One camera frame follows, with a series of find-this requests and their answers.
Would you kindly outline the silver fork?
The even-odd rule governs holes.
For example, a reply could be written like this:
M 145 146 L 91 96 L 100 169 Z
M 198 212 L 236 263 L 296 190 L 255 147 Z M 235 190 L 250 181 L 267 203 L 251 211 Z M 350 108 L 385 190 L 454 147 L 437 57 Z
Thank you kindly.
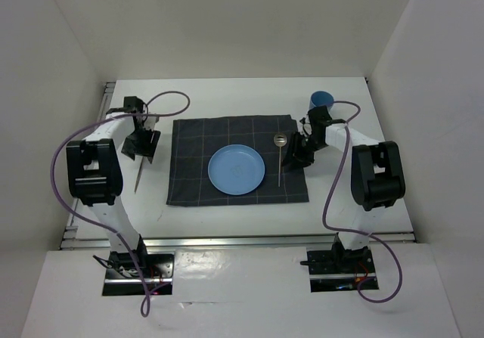
M 138 172 L 137 172 L 136 180 L 135 180 L 134 194 L 136 194 L 137 190 L 138 190 L 138 186 L 139 186 L 139 183 L 140 183 L 140 180 L 141 180 L 141 174 L 143 172 L 144 161 L 145 161 L 145 158 L 141 157 L 141 161 L 140 161 L 140 164 L 139 164 L 139 167 L 138 167 Z

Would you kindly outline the blue plastic plate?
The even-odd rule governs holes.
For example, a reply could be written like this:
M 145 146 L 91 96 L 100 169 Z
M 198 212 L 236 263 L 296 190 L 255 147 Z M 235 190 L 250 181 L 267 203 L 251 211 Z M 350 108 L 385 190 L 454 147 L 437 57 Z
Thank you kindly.
M 210 158 L 207 172 L 212 185 L 224 194 L 241 196 L 258 188 L 265 177 L 265 163 L 253 148 L 231 144 Z

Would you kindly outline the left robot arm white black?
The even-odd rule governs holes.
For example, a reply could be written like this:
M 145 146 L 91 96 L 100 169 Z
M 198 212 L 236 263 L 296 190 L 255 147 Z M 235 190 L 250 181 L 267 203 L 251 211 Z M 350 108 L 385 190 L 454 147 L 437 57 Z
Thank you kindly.
M 152 162 L 160 138 L 155 122 L 144 115 L 147 105 L 135 96 L 124 98 L 123 107 L 108 111 L 116 119 L 96 128 L 80 141 L 66 146 L 69 189 L 73 197 L 93 212 L 110 241 L 107 267 L 126 270 L 133 277 L 147 273 L 150 258 L 141 235 L 133 228 L 120 195 L 123 174 L 118 154 L 131 160 Z

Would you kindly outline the silver spoon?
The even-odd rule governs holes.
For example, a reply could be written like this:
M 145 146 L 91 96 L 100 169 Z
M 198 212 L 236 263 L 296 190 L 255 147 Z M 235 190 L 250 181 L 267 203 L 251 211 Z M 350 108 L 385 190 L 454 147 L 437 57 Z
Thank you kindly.
M 278 148 L 278 187 L 281 186 L 281 173 L 282 173 L 282 148 L 287 144 L 287 136 L 279 132 L 274 138 L 273 142 Z

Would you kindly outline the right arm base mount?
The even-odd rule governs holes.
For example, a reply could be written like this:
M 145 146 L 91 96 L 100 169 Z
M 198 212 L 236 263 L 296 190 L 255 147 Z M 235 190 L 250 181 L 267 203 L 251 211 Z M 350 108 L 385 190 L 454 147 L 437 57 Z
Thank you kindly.
M 378 290 L 373 256 L 368 247 L 345 250 L 335 240 L 329 250 L 307 250 L 306 259 L 299 263 L 307 268 L 312 293 Z

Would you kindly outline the aluminium table frame rail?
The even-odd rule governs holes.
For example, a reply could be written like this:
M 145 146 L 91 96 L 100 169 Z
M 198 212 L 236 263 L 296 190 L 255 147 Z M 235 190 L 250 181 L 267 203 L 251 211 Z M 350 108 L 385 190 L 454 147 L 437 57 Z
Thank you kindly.
M 337 114 L 346 118 L 356 106 L 362 111 L 352 126 L 375 138 L 382 130 L 366 82 L 358 77 L 268 78 L 268 79 L 173 79 L 118 80 L 109 82 L 101 111 L 122 104 L 135 95 L 152 110 L 185 108 L 189 119 L 224 115 L 290 114 L 299 119 L 305 113 L 309 95 L 324 89 L 343 98 Z M 166 204 L 172 120 L 159 123 L 162 135 L 155 159 L 144 164 L 137 193 L 134 186 L 139 160 L 121 159 L 125 187 L 122 200 L 135 229 L 149 250 L 177 248 L 229 248 L 269 246 L 311 246 L 329 244 L 334 233 L 321 221 L 325 194 L 340 162 L 338 150 L 320 152 L 314 166 L 306 170 L 308 203 L 184 208 Z M 349 173 L 341 175 L 330 202 L 330 226 L 351 222 L 356 205 L 349 191 Z

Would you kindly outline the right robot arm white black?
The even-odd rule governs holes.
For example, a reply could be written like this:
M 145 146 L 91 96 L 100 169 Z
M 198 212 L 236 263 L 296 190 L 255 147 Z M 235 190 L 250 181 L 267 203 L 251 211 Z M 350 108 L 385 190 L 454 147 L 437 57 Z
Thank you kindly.
M 368 242 L 385 209 L 405 195 L 405 179 L 399 147 L 394 141 L 378 141 L 351 129 L 349 121 L 331 117 L 327 106 L 313 107 L 307 117 L 311 132 L 294 132 L 281 165 L 303 169 L 315 161 L 315 152 L 334 147 L 343 155 L 324 202 L 321 221 L 336 233 L 330 263 L 337 271 L 348 271 L 365 259 Z M 359 206 L 350 228 L 327 223 L 327 214 L 347 159 L 351 160 L 350 191 Z

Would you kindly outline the dark grey checked cloth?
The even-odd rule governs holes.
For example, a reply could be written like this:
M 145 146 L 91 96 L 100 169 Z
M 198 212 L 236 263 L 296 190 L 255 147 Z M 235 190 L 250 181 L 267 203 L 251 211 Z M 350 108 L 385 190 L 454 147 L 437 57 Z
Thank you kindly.
M 289 115 L 224 116 L 177 119 L 172 127 L 169 190 L 170 206 L 243 206 L 258 204 L 308 203 L 304 171 L 278 169 L 278 147 L 273 137 L 297 130 Z M 208 165 L 213 154 L 232 144 L 251 147 L 265 165 L 262 183 L 241 196 L 230 196 L 213 186 Z

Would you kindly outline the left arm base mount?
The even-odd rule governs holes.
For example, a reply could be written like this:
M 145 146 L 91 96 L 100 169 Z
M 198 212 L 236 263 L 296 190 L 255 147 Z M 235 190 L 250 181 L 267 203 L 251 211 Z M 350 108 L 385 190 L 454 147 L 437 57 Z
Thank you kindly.
M 108 259 L 92 256 L 105 269 L 102 296 L 143 296 L 144 288 L 140 274 L 127 259 L 125 265 L 118 264 L 114 255 Z M 151 295 L 172 295 L 173 273 L 175 270 L 174 253 L 154 253 L 146 255 L 140 269 Z

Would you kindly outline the blue plastic cup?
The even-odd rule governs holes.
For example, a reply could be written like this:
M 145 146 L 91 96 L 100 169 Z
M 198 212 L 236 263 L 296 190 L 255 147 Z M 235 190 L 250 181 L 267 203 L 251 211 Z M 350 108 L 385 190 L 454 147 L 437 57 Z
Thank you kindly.
M 309 110 L 316 107 L 326 107 L 328 111 L 334 105 L 334 97 L 327 91 L 315 91 L 309 99 Z

